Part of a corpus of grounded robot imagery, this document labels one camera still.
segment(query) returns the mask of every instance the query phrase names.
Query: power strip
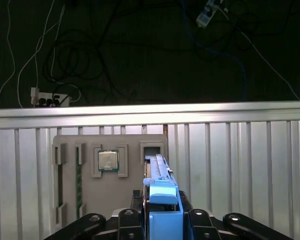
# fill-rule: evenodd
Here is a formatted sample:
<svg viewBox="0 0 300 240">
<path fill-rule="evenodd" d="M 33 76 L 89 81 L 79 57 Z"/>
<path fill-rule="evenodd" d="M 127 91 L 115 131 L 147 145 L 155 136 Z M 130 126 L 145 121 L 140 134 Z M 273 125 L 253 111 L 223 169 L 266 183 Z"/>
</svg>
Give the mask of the power strip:
<svg viewBox="0 0 300 240">
<path fill-rule="evenodd" d="M 58 106 L 59 103 L 62 104 L 58 107 L 68 107 L 70 105 L 70 97 L 67 97 L 67 94 L 54 94 L 54 100 Z M 55 107 L 55 104 L 52 100 L 52 93 L 49 92 L 40 92 L 38 88 L 31 88 L 31 104 L 36 108 L 49 108 Z"/>
<path fill-rule="evenodd" d="M 222 4 L 223 0 L 209 0 L 204 6 L 203 11 L 196 19 L 196 23 L 201 28 L 207 27 L 212 17 L 218 10 L 218 7 Z"/>
</svg>

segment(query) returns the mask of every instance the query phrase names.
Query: electrical cord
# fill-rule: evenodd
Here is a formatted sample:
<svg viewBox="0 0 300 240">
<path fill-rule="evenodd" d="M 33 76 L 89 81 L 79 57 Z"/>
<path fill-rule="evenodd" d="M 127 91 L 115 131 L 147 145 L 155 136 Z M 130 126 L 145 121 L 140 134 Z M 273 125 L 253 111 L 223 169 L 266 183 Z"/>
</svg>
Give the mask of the electrical cord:
<svg viewBox="0 0 300 240">
<path fill-rule="evenodd" d="M 287 27 L 287 25 L 288 25 L 288 23 L 289 23 L 289 19 L 290 19 L 290 16 L 291 16 L 291 11 L 292 11 L 292 7 L 293 7 L 293 4 L 295 3 L 295 1 L 296 0 L 292 0 L 291 1 L 291 3 L 290 3 L 290 6 L 289 6 L 289 12 L 288 12 L 288 14 L 287 14 L 287 16 L 286 16 L 286 19 L 285 19 L 285 23 L 284 23 L 284 27 L 283 27 L 283 29 L 280 31 L 280 32 L 275 32 L 275 33 L 258 33 L 258 34 L 256 34 L 256 33 L 254 33 L 253 34 L 253 36 L 258 36 L 258 37 L 265 37 L 265 36 L 279 36 L 279 35 L 282 35 L 284 32 L 285 32 L 285 29 L 286 29 L 286 27 Z"/>
<path fill-rule="evenodd" d="M 193 38 L 192 33 L 191 33 L 191 30 L 190 30 L 190 28 L 189 28 L 189 26 L 188 26 L 188 23 L 187 23 L 186 0 L 182 0 L 182 5 L 183 5 L 184 25 L 185 25 L 186 33 L 187 33 L 188 37 L 191 39 L 191 41 L 192 41 L 195 45 L 197 45 L 198 47 L 203 48 L 203 49 L 205 49 L 206 51 L 208 51 L 208 52 L 210 52 L 210 53 L 212 53 L 212 54 L 220 55 L 220 56 L 221 56 L 221 55 L 222 55 L 222 56 L 228 56 L 228 57 L 232 58 L 233 60 L 235 60 L 235 61 L 239 64 L 239 66 L 240 66 L 240 68 L 241 68 L 241 70 L 242 70 L 242 72 L 243 72 L 243 76 L 244 76 L 243 100 L 246 101 L 246 99 L 247 99 L 247 73 L 246 73 L 246 70 L 245 70 L 244 65 L 243 65 L 242 62 L 241 62 L 236 56 L 234 56 L 234 55 L 231 55 L 231 54 L 225 53 L 225 52 L 218 52 L 218 51 L 215 51 L 215 50 L 213 50 L 213 49 L 211 49 L 211 48 L 209 48 L 209 47 L 207 47 L 207 46 L 204 46 L 204 45 L 200 44 L 199 42 L 197 42 L 197 41 Z"/>
<path fill-rule="evenodd" d="M 102 45 L 102 43 L 103 43 L 103 41 L 104 41 L 104 38 L 105 38 L 106 34 L 108 33 L 108 31 L 109 31 L 109 29 L 110 29 L 110 26 L 111 26 L 111 23 L 112 23 L 112 21 L 113 21 L 115 15 L 116 15 L 116 12 L 117 12 L 118 9 L 120 8 L 121 3 L 122 3 L 122 0 L 117 0 L 117 1 L 116 1 L 115 6 L 114 6 L 114 9 L 113 9 L 113 11 L 112 11 L 112 14 L 111 14 L 111 16 L 110 16 L 110 18 L 109 18 L 109 20 L 108 20 L 108 22 L 107 22 L 107 24 L 106 24 L 104 30 L 103 30 L 103 33 L 102 33 L 102 35 L 101 35 L 101 37 L 100 37 L 99 42 L 98 42 L 97 45 L 96 45 L 98 48 Z"/>
<path fill-rule="evenodd" d="M 7 13 L 8 13 L 8 30 L 7 30 L 7 34 L 6 34 L 6 42 L 8 44 L 8 47 L 9 47 L 9 51 L 10 51 L 10 54 L 11 54 L 11 57 L 12 57 L 12 65 L 13 65 L 13 71 L 12 71 L 12 74 L 10 75 L 10 77 L 3 83 L 3 85 L 1 86 L 0 88 L 0 95 L 1 95 L 1 92 L 4 88 L 4 86 L 13 78 L 14 74 L 15 74 L 15 61 L 14 61 L 14 55 L 13 55 L 13 51 L 12 51 L 12 48 L 11 48 L 11 45 L 10 45 L 10 41 L 9 41 L 9 35 L 10 35 L 10 29 L 11 29 L 11 15 L 10 15 L 10 2 L 11 0 L 8 0 L 7 2 Z"/>
<path fill-rule="evenodd" d="M 93 81 L 98 79 L 102 75 L 103 69 L 101 64 L 99 67 L 91 65 L 91 55 L 93 55 L 96 59 L 99 56 L 95 50 L 94 43 L 91 42 L 90 36 L 88 36 L 90 42 L 77 41 L 77 40 L 74 41 L 63 40 L 63 38 L 67 36 L 69 33 L 76 33 L 79 34 L 79 37 L 84 37 L 87 39 L 87 35 L 83 31 L 77 29 L 74 30 L 70 29 L 60 34 L 44 60 L 43 63 L 44 78 L 50 83 L 53 83 L 55 81 L 61 82 L 68 78 L 73 78 L 73 77 L 86 80 L 86 81 Z M 61 72 L 61 75 L 54 74 L 52 76 L 51 74 L 52 69 L 50 69 L 49 61 L 51 58 L 54 59 L 55 56 L 57 59 L 56 63 L 58 69 Z M 87 77 L 85 75 L 90 68 L 92 68 L 93 71 L 94 69 L 97 68 L 99 68 L 100 70 L 97 72 L 95 76 Z"/>
<path fill-rule="evenodd" d="M 87 96 L 84 94 L 84 92 L 82 91 L 82 89 L 80 89 L 78 86 L 76 86 L 76 85 L 74 85 L 73 83 L 62 83 L 62 84 L 60 84 L 60 85 L 58 85 L 54 90 L 53 90 L 53 92 L 52 92 L 52 101 L 53 101 L 53 103 L 54 103 L 54 105 L 57 107 L 59 107 L 59 106 L 61 106 L 62 105 L 62 103 L 64 103 L 64 101 L 66 100 L 66 99 L 68 99 L 69 97 L 70 97 L 70 95 L 72 95 L 76 90 L 74 90 L 72 93 L 70 93 L 70 94 L 68 94 L 60 103 L 57 103 L 57 101 L 56 101 L 56 99 L 55 99 L 55 97 L 54 97 L 54 95 L 56 94 L 56 92 L 61 88 L 61 87 L 64 87 L 64 86 L 75 86 L 78 90 L 79 90 L 79 93 L 80 93 L 80 96 L 81 96 L 81 93 L 82 93 L 82 95 L 83 95 L 83 97 L 84 97 L 84 99 L 85 99 L 85 101 L 86 101 L 86 103 L 87 104 L 89 104 L 89 99 L 87 98 Z M 79 96 L 79 98 L 77 99 L 77 100 L 74 100 L 74 101 L 71 101 L 72 103 L 73 102 L 77 102 L 79 99 L 80 99 L 80 96 Z"/>
<path fill-rule="evenodd" d="M 219 10 L 221 11 L 221 13 L 225 16 L 225 18 L 230 21 L 229 17 L 227 16 L 227 14 L 219 8 Z M 245 33 L 241 32 L 241 34 L 250 42 L 250 44 L 252 45 L 252 47 L 254 48 L 254 50 L 260 55 L 260 57 L 266 62 L 266 64 L 288 85 L 288 87 L 290 88 L 291 92 L 293 93 L 293 95 L 300 100 L 299 96 L 294 92 L 292 86 L 290 85 L 290 83 L 284 78 L 282 77 L 281 74 L 278 73 L 278 71 L 263 57 L 263 55 L 259 52 L 259 50 L 255 47 L 255 45 L 252 43 L 252 41 L 249 39 L 248 36 L 246 36 Z"/>
<path fill-rule="evenodd" d="M 146 6 L 143 6 L 143 7 L 132 7 L 130 9 L 126 9 L 126 10 L 123 10 L 121 12 L 118 12 L 116 15 L 115 15 L 115 19 L 118 19 L 118 18 L 121 18 L 121 17 L 125 17 L 125 16 L 128 16 L 128 15 L 131 15 L 133 13 L 137 13 L 137 12 L 141 12 L 141 11 L 145 11 L 145 10 L 149 10 L 149 9 L 163 9 L 163 8 L 173 8 L 173 7 L 177 7 L 178 5 L 175 3 L 175 2 L 166 2 L 166 3 L 158 3 L 158 4 L 149 4 L 149 5 L 146 5 Z"/>
<path fill-rule="evenodd" d="M 80 37 L 85 38 L 85 39 L 82 40 L 82 41 L 62 40 L 62 38 L 68 36 L 69 34 L 73 35 L 73 33 L 74 34 L 78 34 Z M 67 30 L 67 31 L 63 32 L 62 34 L 60 34 L 59 37 L 58 37 L 58 39 L 57 39 L 57 41 L 55 41 L 54 45 L 50 49 L 47 57 L 45 58 L 45 61 L 43 63 L 43 69 L 42 69 L 43 76 L 45 77 L 45 79 L 48 82 L 51 82 L 51 83 L 53 82 L 53 81 L 51 81 L 49 64 L 48 64 L 48 61 L 49 61 L 49 58 L 50 58 L 50 56 L 52 54 L 53 48 L 57 47 L 59 44 L 64 44 L 64 43 L 66 43 L 66 44 L 73 44 L 72 48 L 74 48 L 75 46 L 78 46 L 80 48 L 88 50 L 89 53 L 94 54 L 95 57 L 98 58 L 98 60 L 99 60 L 99 62 L 101 64 L 101 68 L 102 69 L 101 69 L 100 74 L 105 74 L 106 75 L 108 83 L 109 83 L 109 86 L 110 86 L 110 89 L 114 89 L 116 93 L 118 93 L 121 96 L 124 96 L 122 94 L 122 92 L 111 81 L 111 78 L 109 76 L 109 71 L 108 71 L 107 66 L 105 64 L 104 58 L 103 58 L 101 52 L 96 47 L 96 43 L 95 43 L 94 39 L 92 38 L 92 36 L 90 36 L 86 32 L 84 32 L 82 30 L 79 30 L 79 29 L 78 30 L 77 29 L 70 29 L 70 30 Z M 74 62 L 73 66 L 75 67 L 77 65 L 77 63 L 78 63 L 78 61 L 76 60 Z M 61 81 L 61 80 L 65 80 L 65 78 L 68 78 L 68 77 L 69 77 L 69 74 L 67 74 L 66 76 L 57 77 L 56 79 L 58 79 L 59 81 Z M 82 78 L 79 75 L 74 75 L 72 77 Z"/>
<path fill-rule="evenodd" d="M 46 20 L 45 20 L 45 25 L 44 25 L 44 30 L 43 30 L 43 33 L 46 32 L 46 27 L 47 27 L 47 24 L 48 24 L 48 20 L 49 20 L 49 17 L 50 17 L 50 14 L 52 12 L 52 8 L 53 8 L 53 5 L 54 5 L 54 2 L 55 0 L 52 0 L 52 4 L 51 4 L 51 7 L 50 7 L 50 10 L 48 12 L 48 15 L 46 17 Z M 42 37 L 42 41 L 40 43 L 40 47 L 37 51 L 35 51 L 35 53 L 32 55 L 32 57 L 25 63 L 25 65 L 21 68 L 20 72 L 19 72 L 19 75 L 18 75 L 18 78 L 17 78 L 17 86 L 16 86 L 16 92 L 17 92 L 17 98 L 18 98 L 18 103 L 19 103 L 19 106 L 22 108 L 22 104 L 20 102 L 20 96 L 19 96 L 19 83 L 20 83 L 20 77 L 21 77 L 21 73 L 22 71 L 25 69 L 25 67 L 29 64 L 29 62 L 36 56 L 36 54 L 41 50 L 42 48 L 42 45 L 43 45 L 43 42 L 44 42 L 44 34 L 43 34 L 43 37 Z"/>
<path fill-rule="evenodd" d="M 193 52 L 193 48 L 169 48 L 169 47 L 161 47 L 161 46 L 155 46 L 155 45 L 150 45 L 150 44 L 145 44 L 145 43 L 137 43 L 137 42 L 125 42 L 125 41 L 114 41 L 114 40 L 109 40 L 109 39 L 105 39 L 104 43 L 107 44 L 114 44 L 114 45 L 130 45 L 130 46 L 135 46 L 135 47 L 142 47 L 142 48 L 150 48 L 150 49 L 154 49 L 154 50 L 159 50 L 159 51 L 166 51 L 166 52 L 174 52 L 174 53 L 189 53 L 189 52 Z"/>
<path fill-rule="evenodd" d="M 41 41 L 42 39 L 44 38 L 44 36 L 49 32 L 51 31 L 56 25 L 58 25 L 58 28 L 57 28 L 57 31 L 56 31 L 56 38 L 59 34 L 59 29 L 60 29 L 60 25 L 61 25 L 61 21 L 62 21 L 62 17 L 63 17 L 63 14 L 64 14 L 64 10 L 65 10 L 65 5 L 63 5 L 62 7 L 62 10 L 61 10 L 61 14 L 60 14 L 60 18 L 59 20 L 54 24 L 52 25 L 52 27 L 50 27 L 46 32 L 43 33 L 43 35 L 39 38 L 38 40 L 38 43 L 36 45 L 36 48 L 35 48 L 35 52 L 39 51 L 39 45 L 41 44 Z M 38 88 L 38 85 L 39 85 L 39 73 L 38 73 L 38 64 L 37 64 L 37 58 L 36 58 L 36 54 L 34 56 L 34 62 L 35 62 L 35 70 L 36 70 L 36 88 Z M 54 65 L 54 59 L 52 61 L 52 67 L 51 67 L 51 71 L 53 69 L 53 65 Z"/>
</svg>

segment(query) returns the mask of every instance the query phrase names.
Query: gray bracket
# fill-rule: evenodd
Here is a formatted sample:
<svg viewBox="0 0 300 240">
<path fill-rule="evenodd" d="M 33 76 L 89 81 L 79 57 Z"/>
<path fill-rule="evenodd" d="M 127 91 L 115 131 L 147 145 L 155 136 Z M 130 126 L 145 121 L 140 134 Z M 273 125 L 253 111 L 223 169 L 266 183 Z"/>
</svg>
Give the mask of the gray bracket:
<svg viewBox="0 0 300 240">
<path fill-rule="evenodd" d="M 140 163 L 143 165 L 144 164 L 144 149 L 145 148 L 160 148 L 160 154 L 166 155 L 165 149 L 164 149 L 164 144 L 162 141 L 156 141 L 156 140 L 142 140 L 140 141 Z"/>
<path fill-rule="evenodd" d="M 118 144 L 119 151 L 119 178 L 128 177 L 128 144 Z"/>
<path fill-rule="evenodd" d="M 79 148 L 79 164 L 82 165 L 86 162 L 86 144 L 85 143 L 78 143 L 75 144 L 75 148 Z"/>
<path fill-rule="evenodd" d="M 60 207 L 56 207 L 55 209 L 55 226 L 57 229 L 64 228 L 67 225 L 66 208 L 66 204 L 63 203 Z"/>
<path fill-rule="evenodd" d="M 52 164 L 62 165 L 66 163 L 66 144 L 52 144 Z"/>
<path fill-rule="evenodd" d="M 102 144 L 92 145 L 90 154 L 91 157 L 91 177 L 100 178 L 102 177 L 102 172 L 99 170 L 99 151 L 102 150 Z"/>
<path fill-rule="evenodd" d="M 86 205 L 82 204 L 79 211 L 80 211 L 80 218 L 86 215 Z"/>
</svg>

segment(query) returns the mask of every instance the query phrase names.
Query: corrugated metal wall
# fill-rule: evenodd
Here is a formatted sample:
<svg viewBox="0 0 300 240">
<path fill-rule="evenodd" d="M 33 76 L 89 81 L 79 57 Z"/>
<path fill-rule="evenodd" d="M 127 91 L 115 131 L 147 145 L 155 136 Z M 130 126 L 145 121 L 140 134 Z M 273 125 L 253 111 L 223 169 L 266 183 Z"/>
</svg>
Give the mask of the corrugated metal wall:
<svg viewBox="0 0 300 240">
<path fill-rule="evenodd" d="M 161 134 L 163 125 L 0 129 L 0 240 L 53 229 L 58 135 Z M 241 212 L 300 240 L 300 121 L 168 125 L 169 162 L 194 207 Z"/>
</svg>

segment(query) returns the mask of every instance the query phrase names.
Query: gray panel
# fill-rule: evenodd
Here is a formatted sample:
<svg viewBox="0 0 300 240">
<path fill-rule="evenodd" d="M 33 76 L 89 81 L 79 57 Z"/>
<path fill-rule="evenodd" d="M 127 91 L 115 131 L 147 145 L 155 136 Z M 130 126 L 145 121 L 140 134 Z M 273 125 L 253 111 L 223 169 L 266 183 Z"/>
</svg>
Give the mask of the gray panel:
<svg viewBox="0 0 300 240">
<path fill-rule="evenodd" d="M 35 129 L 19 130 L 22 236 L 39 240 Z"/>
<path fill-rule="evenodd" d="M 251 151 L 252 151 L 252 190 L 253 190 L 253 218 L 265 225 L 270 225 L 270 203 L 272 193 L 269 192 L 272 179 L 271 139 L 268 139 L 266 122 L 251 123 Z"/>
<path fill-rule="evenodd" d="M 37 149 L 37 181 L 38 181 L 38 205 L 39 205 L 39 231 L 41 239 L 48 237 L 51 233 L 52 220 L 52 176 L 53 172 L 50 161 L 51 146 L 50 129 L 36 129 Z"/>
<path fill-rule="evenodd" d="M 15 239 L 19 234 L 14 146 L 14 130 L 0 130 L 1 240 Z"/>
<path fill-rule="evenodd" d="M 178 155 L 178 170 L 182 174 L 178 175 L 179 190 L 185 191 L 188 199 L 191 200 L 190 191 L 190 161 L 189 161 L 189 125 L 179 124 L 177 126 L 177 155 Z"/>
<path fill-rule="evenodd" d="M 191 204 L 198 209 L 211 209 L 211 159 L 208 124 L 190 124 L 190 188 Z"/>
<path fill-rule="evenodd" d="M 126 136 L 109 136 L 109 135 L 79 135 L 79 136 L 65 136 L 60 135 L 54 138 L 54 145 L 67 145 L 66 151 L 66 163 L 62 165 L 62 192 L 63 201 L 67 205 L 66 218 L 67 223 L 71 223 L 76 219 L 76 197 L 75 197 L 75 154 L 74 146 L 77 142 L 85 143 L 87 153 L 95 152 L 97 157 L 100 145 L 102 149 L 117 149 L 123 148 L 126 153 L 126 161 L 128 164 L 123 172 L 106 171 L 102 173 L 100 177 L 91 177 L 91 169 L 98 170 L 92 161 L 93 158 L 88 154 L 88 159 L 85 164 L 82 165 L 82 192 L 83 203 L 86 206 L 87 213 L 100 213 L 107 218 L 111 216 L 111 213 L 115 209 L 123 208 L 131 203 L 131 194 L 134 189 L 142 189 L 142 180 L 144 178 L 144 165 L 140 164 L 140 142 L 154 142 L 160 141 L 164 146 L 167 145 L 167 139 L 164 135 L 126 135 Z"/>
<path fill-rule="evenodd" d="M 212 212 L 222 219 L 231 212 L 230 125 L 210 124 Z"/>
<path fill-rule="evenodd" d="M 287 122 L 271 123 L 272 130 L 272 178 L 273 178 L 273 220 L 274 228 L 285 235 L 290 234 L 289 189 L 291 152 Z"/>
<path fill-rule="evenodd" d="M 252 218 L 251 124 L 242 122 L 238 125 L 240 212 Z"/>
</svg>

